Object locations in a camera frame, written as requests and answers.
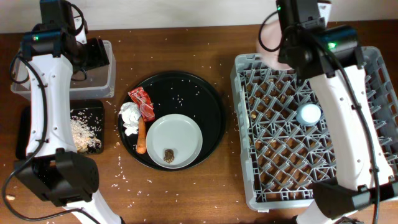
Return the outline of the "rice and food waste pile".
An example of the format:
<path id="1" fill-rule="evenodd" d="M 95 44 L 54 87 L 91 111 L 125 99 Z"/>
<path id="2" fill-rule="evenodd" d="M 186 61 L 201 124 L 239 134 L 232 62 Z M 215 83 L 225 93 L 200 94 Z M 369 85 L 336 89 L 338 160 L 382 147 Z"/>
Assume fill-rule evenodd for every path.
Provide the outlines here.
<path id="1" fill-rule="evenodd" d="M 78 153 L 97 152 L 102 147 L 102 142 L 96 137 L 95 131 L 87 122 L 80 119 L 71 119 L 72 136 Z"/>

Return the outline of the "light blue plastic cup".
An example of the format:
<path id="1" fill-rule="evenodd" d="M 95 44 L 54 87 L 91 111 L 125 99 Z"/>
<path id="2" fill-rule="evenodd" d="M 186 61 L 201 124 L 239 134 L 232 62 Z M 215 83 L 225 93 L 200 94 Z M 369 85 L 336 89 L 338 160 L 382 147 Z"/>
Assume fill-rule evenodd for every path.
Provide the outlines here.
<path id="1" fill-rule="evenodd" d="M 319 106 L 315 104 L 305 104 L 297 108 L 296 120 L 303 126 L 313 126 L 318 123 L 322 115 Z"/>

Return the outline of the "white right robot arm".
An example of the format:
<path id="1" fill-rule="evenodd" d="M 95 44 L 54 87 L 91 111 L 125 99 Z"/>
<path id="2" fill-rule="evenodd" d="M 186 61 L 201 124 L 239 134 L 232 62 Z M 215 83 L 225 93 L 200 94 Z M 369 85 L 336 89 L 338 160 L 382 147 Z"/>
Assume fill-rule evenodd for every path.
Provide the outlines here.
<path id="1" fill-rule="evenodd" d="M 314 183 L 297 223 L 334 223 L 397 196 L 366 96 L 364 56 L 350 26 L 327 28 L 316 1 L 279 0 L 279 62 L 308 80 L 323 110 L 336 162 L 333 179 Z"/>

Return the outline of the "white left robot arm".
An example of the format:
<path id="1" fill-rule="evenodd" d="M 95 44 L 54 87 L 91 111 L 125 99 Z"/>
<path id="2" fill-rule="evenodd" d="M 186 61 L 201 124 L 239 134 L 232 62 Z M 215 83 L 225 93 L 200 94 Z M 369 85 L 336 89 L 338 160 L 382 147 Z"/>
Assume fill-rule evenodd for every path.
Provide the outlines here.
<path id="1" fill-rule="evenodd" d="M 12 176 L 44 202 L 82 223 L 122 223 L 99 191 L 95 161 L 79 154 L 70 121 L 73 75 L 109 63 L 102 41 L 87 39 L 82 11 L 68 1 L 41 1 L 42 21 L 23 36 L 16 59 L 29 74 L 30 137 Z"/>

